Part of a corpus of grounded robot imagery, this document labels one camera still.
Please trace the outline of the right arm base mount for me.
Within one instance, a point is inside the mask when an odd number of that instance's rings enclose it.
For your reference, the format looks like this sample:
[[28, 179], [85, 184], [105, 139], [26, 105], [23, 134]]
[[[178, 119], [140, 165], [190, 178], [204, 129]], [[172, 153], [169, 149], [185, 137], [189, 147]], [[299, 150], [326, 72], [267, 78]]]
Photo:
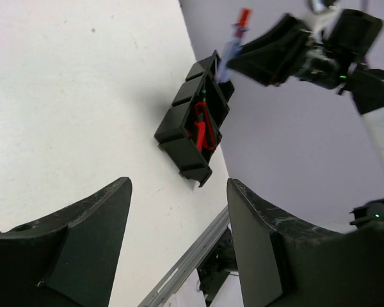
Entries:
[[206, 306], [214, 301], [227, 277], [238, 272], [232, 232], [227, 228], [197, 268], [199, 290], [204, 294]]

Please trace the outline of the green black precision screwdriver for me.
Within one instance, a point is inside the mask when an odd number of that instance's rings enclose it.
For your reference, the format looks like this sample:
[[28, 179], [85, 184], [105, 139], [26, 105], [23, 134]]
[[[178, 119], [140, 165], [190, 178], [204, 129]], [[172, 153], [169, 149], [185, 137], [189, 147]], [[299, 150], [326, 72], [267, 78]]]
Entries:
[[201, 90], [201, 101], [202, 102], [205, 102], [206, 101], [206, 85], [205, 85], [205, 82], [203, 83], [202, 85], [202, 90]]

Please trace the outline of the red black utility knife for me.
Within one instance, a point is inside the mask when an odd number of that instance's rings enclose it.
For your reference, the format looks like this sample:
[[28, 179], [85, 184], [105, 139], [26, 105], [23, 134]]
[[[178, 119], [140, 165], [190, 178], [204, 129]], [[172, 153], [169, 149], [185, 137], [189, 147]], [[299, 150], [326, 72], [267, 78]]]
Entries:
[[186, 125], [186, 132], [199, 152], [203, 149], [214, 151], [218, 145], [218, 139], [207, 102], [197, 102], [194, 110], [195, 121]]

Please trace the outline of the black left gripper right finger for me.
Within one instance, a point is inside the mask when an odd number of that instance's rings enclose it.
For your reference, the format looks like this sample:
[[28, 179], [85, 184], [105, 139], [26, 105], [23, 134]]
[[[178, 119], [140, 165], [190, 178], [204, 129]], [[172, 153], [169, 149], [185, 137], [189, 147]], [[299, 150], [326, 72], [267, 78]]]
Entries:
[[227, 182], [245, 306], [384, 306], [384, 214], [338, 233]]

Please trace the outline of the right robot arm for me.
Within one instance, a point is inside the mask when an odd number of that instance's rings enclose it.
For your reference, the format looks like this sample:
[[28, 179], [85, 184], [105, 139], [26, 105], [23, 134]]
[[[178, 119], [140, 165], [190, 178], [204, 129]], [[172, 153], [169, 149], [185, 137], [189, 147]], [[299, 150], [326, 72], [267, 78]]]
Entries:
[[[325, 24], [322, 14], [286, 14], [227, 66], [264, 86], [293, 76], [350, 92], [384, 168], [384, 70], [365, 60], [383, 21], [346, 9], [317, 42]], [[306, 222], [236, 179], [227, 200], [245, 306], [384, 306], [384, 199], [356, 208], [349, 233]]]

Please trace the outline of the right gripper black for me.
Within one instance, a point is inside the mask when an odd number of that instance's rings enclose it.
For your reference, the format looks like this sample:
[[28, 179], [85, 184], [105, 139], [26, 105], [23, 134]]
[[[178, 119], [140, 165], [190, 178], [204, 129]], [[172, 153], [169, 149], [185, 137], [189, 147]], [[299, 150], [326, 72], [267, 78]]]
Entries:
[[352, 54], [314, 43], [307, 47], [307, 26], [286, 13], [267, 33], [244, 44], [227, 67], [263, 86], [290, 77], [333, 90], [346, 80]]

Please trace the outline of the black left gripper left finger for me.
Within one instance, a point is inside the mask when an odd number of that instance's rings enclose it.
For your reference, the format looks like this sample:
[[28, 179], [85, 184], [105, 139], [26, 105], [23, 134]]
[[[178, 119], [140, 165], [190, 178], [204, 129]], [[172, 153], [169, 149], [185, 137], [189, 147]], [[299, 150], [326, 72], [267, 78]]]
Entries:
[[91, 196], [0, 232], [0, 306], [107, 306], [130, 209], [121, 177]]

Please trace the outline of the blue handle screwdriver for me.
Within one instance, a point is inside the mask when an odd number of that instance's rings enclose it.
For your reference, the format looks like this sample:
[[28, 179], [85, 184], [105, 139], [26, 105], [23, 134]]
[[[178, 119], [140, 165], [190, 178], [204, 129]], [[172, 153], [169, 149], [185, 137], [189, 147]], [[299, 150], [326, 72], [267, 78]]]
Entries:
[[227, 83], [230, 80], [230, 72], [227, 63], [234, 59], [241, 50], [241, 42], [247, 32], [247, 24], [252, 14], [250, 8], [242, 8], [239, 12], [237, 22], [232, 25], [233, 31], [230, 40], [225, 44], [223, 54], [216, 72], [217, 83]]

